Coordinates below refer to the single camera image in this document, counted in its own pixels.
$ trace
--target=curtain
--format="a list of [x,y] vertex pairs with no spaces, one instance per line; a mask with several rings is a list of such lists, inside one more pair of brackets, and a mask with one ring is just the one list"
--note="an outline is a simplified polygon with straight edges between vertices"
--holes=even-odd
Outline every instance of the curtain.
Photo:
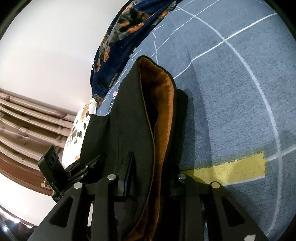
[[39,170],[37,163],[50,146],[60,161],[75,116],[0,92],[0,152]]

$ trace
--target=floral pillow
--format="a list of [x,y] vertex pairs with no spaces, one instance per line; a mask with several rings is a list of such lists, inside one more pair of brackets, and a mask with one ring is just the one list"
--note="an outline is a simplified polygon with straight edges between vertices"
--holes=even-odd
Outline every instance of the floral pillow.
[[80,158],[84,135],[91,118],[90,115],[96,113],[96,107],[97,103],[92,99],[78,111],[63,152],[62,165],[64,168]]

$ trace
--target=yellow tape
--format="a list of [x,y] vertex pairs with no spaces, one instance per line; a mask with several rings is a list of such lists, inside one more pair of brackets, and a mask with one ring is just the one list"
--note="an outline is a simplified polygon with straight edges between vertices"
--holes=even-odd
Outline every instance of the yellow tape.
[[191,176],[196,181],[202,180],[207,184],[213,181],[228,184],[265,176],[265,162],[264,152],[260,152],[232,162],[182,171],[182,173]]

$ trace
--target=white tag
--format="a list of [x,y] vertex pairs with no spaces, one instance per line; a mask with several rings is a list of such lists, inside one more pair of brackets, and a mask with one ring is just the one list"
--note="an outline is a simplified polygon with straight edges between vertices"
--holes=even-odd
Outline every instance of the white tag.
[[244,241],[255,241],[256,234],[254,235],[248,235],[245,237]]

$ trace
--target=black metal bracket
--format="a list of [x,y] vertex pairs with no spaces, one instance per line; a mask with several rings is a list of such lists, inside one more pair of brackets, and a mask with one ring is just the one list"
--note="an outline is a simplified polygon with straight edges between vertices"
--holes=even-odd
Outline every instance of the black metal bracket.
[[174,185],[171,197],[179,197],[183,207],[178,240],[204,241],[206,224],[209,241],[268,241],[250,215],[220,183],[195,182],[182,173],[177,180],[182,188]]
[[[117,241],[114,202],[125,202],[130,196],[135,157],[128,152],[115,173],[102,177],[105,159],[99,155],[89,162],[78,160],[64,170],[54,148],[48,150],[38,166],[53,187],[53,199],[58,203],[29,241]],[[197,183],[183,173],[174,174],[177,171],[171,172],[164,203],[167,218],[160,221],[163,233],[176,227],[170,240],[204,241],[206,222],[209,241],[268,241],[220,183]],[[94,208],[90,230],[87,221],[91,202]],[[164,238],[156,236],[154,241]]]

